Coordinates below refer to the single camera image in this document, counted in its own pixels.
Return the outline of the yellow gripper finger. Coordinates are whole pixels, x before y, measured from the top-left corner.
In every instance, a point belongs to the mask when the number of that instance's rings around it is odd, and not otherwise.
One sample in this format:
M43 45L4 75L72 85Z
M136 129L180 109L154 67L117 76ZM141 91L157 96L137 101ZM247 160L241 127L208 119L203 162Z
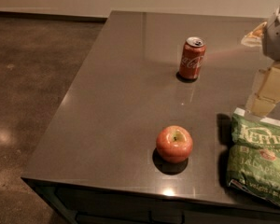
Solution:
M254 28L251 32L249 32L242 38L241 44L247 47L260 47L262 45L264 28L266 27L266 25L266 21L259 24L256 28Z
M259 117L269 115L280 102L280 63L272 63L255 74L245 109Z

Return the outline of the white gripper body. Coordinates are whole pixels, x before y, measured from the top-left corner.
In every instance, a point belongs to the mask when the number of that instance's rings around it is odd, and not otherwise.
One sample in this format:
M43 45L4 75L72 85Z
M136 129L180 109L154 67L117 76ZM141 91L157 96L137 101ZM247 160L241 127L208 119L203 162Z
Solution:
M263 54L280 62L280 6L267 20L262 38Z

